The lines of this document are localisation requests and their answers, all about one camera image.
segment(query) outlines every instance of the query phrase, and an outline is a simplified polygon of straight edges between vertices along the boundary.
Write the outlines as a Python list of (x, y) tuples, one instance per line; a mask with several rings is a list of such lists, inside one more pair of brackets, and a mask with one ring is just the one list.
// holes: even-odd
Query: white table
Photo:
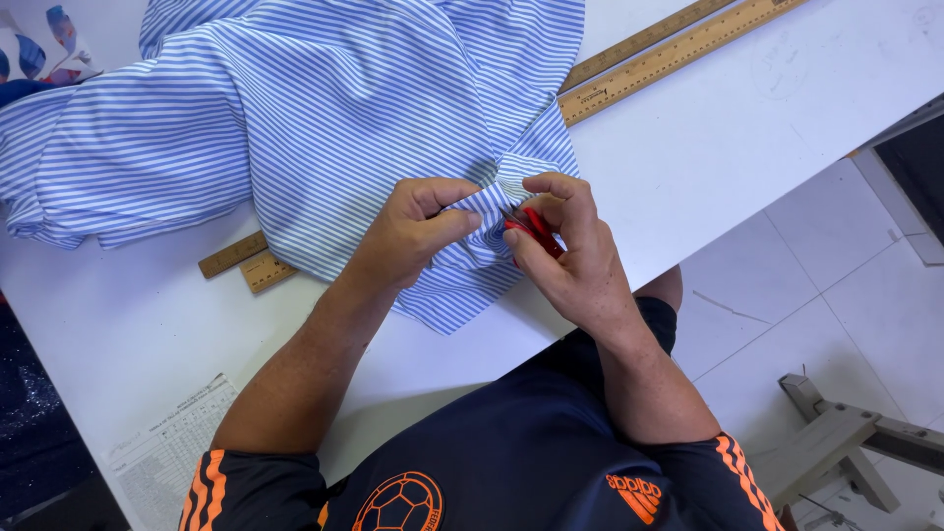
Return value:
[[(61, 3), (102, 65), (139, 57), (144, 0)], [(580, 59), (687, 3), (587, 0)], [(639, 286), (942, 92), (944, 2), (811, 0), (571, 134), (600, 217)], [(64, 251), (0, 235), (0, 289), (99, 466), (110, 444), (217, 373), (244, 385), (323, 292), (305, 275), (258, 296), (235, 270), (203, 279), (199, 259), (258, 226), (247, 204), (107, 252), (94, 241)], [(450, 337), (391, 314), (342, 418), (494, 380), (571, 328), (527, 281)], [(426, 411), (461, 392), (401, 403)], [(356, 424), (328, 445), (329, 481), (373, 448), (342, 444), (365, 434)]]

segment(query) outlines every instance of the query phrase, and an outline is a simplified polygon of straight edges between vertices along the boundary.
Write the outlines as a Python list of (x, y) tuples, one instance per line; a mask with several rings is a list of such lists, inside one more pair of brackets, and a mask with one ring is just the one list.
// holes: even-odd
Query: navy jersey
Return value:
[(783, 531), (732, 437), (626, 441), (580, 331), (392, 438), (331, 488), (314, 455), (206, 453), (180, 523), (321, 529)]

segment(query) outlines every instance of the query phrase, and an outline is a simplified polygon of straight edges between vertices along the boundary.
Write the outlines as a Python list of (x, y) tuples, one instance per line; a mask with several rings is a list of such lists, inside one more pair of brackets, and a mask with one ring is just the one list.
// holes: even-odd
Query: adidas logo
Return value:
[(626, 476), (606, 474), (606, 483), (610, 488), (615, 488), (616, 492), (626, 500), (626, 503), (632, 508), (646, 525), (655, 522), (652, 515), (655, 514), (659, 506), (659, 500), (662, 498), (662, 490), (652, 483), (637, 478)]

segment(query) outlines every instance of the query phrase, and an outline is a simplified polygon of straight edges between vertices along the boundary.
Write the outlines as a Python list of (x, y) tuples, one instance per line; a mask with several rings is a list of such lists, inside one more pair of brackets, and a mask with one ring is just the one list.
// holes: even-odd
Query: man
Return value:
[(782, 530), (737, 442), (666, 355), (679, 269), (634, 297), (589, 184), (542, 174), (524, 186), (567, 251), (554, 260), (518, 230), (505, 242), (578, 331), (326, 488), (315, 452), (396, 294), (481, 222), (439, 214), (474, 184), (401, 181), (301, 330), (229, 409), (180, 529)]

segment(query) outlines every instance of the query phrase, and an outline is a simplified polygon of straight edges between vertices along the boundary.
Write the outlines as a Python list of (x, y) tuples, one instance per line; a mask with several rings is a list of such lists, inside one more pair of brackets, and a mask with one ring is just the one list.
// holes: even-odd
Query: red scissors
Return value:
[(537, 243), (541, 244), (541, 247), (544, 248), (548, 254), (557, 260), (564, 254), (564, 248), (557, 243), (557, 240), (554, 239), (554, 234), (551, 233), (548, 229), (548, 225), (545, 224), (544, 220), (541, 219), (541, 216), (534, 211), (531, 207), (525, 207), (519, 209), (517, 207), (510, 207), (513, 214), (523, 213), (524, 216), (516, 216), (505, 212), (505, 209), (498, 208), (501, 211), (501, 214), (505, 216), (505, 229), (520, 229), (524, 232), (527, 232), (532, 238), (537, 240)]

